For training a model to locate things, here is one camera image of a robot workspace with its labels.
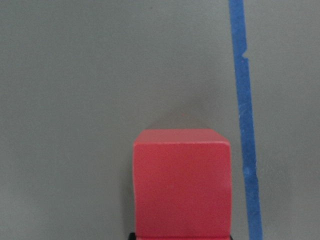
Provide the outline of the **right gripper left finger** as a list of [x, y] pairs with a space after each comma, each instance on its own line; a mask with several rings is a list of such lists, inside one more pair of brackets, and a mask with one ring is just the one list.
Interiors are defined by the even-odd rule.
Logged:
[[134, 232], [131, 232], [128, 236], [128, 240], [136, 240], [136, 234]]

